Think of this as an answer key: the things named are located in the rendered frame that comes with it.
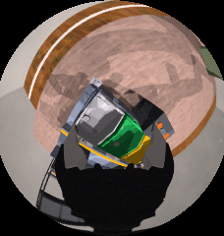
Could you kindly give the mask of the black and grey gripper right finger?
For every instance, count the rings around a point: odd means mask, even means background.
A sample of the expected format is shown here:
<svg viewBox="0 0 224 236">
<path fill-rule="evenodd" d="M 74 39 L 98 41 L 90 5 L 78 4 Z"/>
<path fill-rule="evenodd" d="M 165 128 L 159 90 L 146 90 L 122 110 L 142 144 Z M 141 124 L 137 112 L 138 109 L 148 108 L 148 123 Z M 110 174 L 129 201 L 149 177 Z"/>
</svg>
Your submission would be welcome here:
<svg viewBox="0 0 224 236">
<path fill-rule="evenodd" d="M 153 123 L 151 132 L 150 146 L 146 148 L 141 162 L 143 169 L 149 170 L 158 178 L 160 199 L 164 199 L 173 178 L 174 159 L 169 144 L 156 123 Z"/>
</svg>

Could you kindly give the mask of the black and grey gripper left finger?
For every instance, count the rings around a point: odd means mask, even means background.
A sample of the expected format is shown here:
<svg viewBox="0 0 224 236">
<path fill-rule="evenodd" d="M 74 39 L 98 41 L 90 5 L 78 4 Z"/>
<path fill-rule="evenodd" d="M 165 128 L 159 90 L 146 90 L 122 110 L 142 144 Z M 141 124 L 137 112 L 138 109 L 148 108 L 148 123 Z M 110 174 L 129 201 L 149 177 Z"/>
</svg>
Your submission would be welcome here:
<svg viewBox="0 0 224 236">
<path fill-rule="evenodd" d="M 86 169 L 87 159 L 84 151 L 79 147 L 78 129 L 74 125 L 60 146 L 56 163 L 55 174 L 61 187 L 63 198 L 68 198 L 68 183 L 77 172 Z"/>
</svg>

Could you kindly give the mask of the yellow open bin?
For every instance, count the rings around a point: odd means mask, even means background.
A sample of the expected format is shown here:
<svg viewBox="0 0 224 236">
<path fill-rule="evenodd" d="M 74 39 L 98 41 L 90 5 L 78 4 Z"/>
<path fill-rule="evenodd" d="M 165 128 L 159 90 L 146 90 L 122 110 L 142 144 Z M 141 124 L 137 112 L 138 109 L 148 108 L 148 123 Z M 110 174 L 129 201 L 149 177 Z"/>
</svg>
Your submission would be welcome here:
<svg viewBox="0 0 224 236">
<path fill-rule="evenodd" d="M 143 143 L 144 143 L 144 146 L 142 147 L 141 145 Z M 145 153 L 145 150 L 149 145 L 150 145 L 150 138 L 148 138 L 147 135 L 144 134 L 139 146 L 133 151 L 121 157 L 121 159 L 128 161 L 130 163 L 133 163 L 133 164 L 138 164 L 141 162 L 143 155 Z"/>
</svg>

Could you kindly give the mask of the green open bin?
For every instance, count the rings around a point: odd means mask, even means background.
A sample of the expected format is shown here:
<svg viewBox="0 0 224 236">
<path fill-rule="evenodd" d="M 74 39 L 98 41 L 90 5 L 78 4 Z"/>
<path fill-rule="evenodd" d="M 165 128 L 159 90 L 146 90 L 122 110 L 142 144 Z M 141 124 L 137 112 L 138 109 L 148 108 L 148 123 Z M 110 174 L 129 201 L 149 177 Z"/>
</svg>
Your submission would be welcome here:
<svg viewBox="0 0 224 236">
<path fill-rule="evenodd" d="M 122 129 L 123 126 L 124 128 Z M 132 150 L 136 149 L 139 146 L 143 136 L 144 133 L 141 132 L 138 122 L 128 112 L 125 112 L 123 119 L 119 123 L 114 133 L 106 138 L 97 147 L 118 158 L 121 158 Z M 120 145 L 115 147 L 115 142 L 119 142 Z"/>
</svg>

